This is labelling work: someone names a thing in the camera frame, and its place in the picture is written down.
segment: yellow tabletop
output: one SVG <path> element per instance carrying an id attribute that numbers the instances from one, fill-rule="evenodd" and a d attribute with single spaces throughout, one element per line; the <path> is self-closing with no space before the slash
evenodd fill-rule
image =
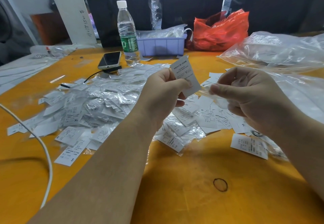
<path id="1" fill-rule="evenodd" d="M 0 103 L 22 120 L 28 119 L 45 108 L 44 104 L 38 105 L 39 98 L 60 82 L 87 78 L 97 71 L 103 54 L 110 51 L 113 50 L 75 51 L 2 94 Z M 187 54 L 200 83 L 209 78 L 209 72 L 222 73 L 232 67 L 216 58 L 216 52 Z M 121 58 L 125 67 L 124 55 Z M 59 81 L 50 83 L 63 75 Z M 324 72 L 317 70 L 310 75 L 323 77 Z M 38 211 L 48 181 L 47 162 L 38 141 L 27 139 L 27 133 L 7 136 L 7 128 L 16 123 L 0 110 L 0 223 L 28 221 Z M 56 134 L 43 138 L 52 161 L 60 154 L 53 143 Z M 221 130 L 193 141 L 184 149 L 183 156 L 158 141 L 153 142 L 132 224 L 324 223 L 322 201 L 289 162 L 271 156 L 263 160 L 230 148 L 232 135 L 233 130 Z M 90 157 L 81 155 L 71 167 L 53 164 L 49 199 Z M 226 192 L 214 186 L 216 178 L 227 182 Z"/>

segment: hand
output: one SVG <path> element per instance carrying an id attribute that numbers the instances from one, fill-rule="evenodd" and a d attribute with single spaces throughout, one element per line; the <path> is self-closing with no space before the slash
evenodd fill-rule
<path id="1" fill-rule="evenodd" d="M 185 79 L 176 80 L 171 69 L 163 69 L 147 79 L 134 108 L 147 112 L 158 130 L 174 107 L 184 106 L 184 101 L 177 99 L 185 99 L 182 91 L 189 87 Z"/>
<path id="2" fill-rule="evenodd" d="M 267 73 L 235 67 L 223 74 L 210 93 L 228 100 L 228 109 L 259 132 L 272 137 L 287 126 L 298 108 Z"/>

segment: plastic bottle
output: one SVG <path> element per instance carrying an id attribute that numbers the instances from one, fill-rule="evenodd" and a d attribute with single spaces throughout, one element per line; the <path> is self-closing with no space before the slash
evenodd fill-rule
<path id="1" fill-rule="evenodd" d="M 135 24 L 131 14 L 127 10 L 125 0 L 117 1 L 119 9 L 117 17 L 118 32 L 122 42 L 126 63 L 129 66 L 140 63 L 140 53 L 138 51 Z"/>

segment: phone screen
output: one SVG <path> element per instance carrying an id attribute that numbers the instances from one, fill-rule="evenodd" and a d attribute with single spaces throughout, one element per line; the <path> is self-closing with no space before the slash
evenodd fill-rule
<path id="1" fill-rule="evenodd" d="M 119 51 L 107 53 L 103 55 L 103 58 L 101 59 L 98 67 L 118 64 L 119 57 L 120 57 Z"/>

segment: person's right hand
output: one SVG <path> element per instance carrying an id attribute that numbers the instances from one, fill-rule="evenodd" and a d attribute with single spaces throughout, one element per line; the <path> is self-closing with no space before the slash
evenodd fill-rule
<path id="1" fill-rule="evenodd" d="M 246 117 L 251 127 L 269 137 L 299 111 L 271 76 L 261 70 L 232 68 L 209 92 L 227 99 L 229 111 Z"/>

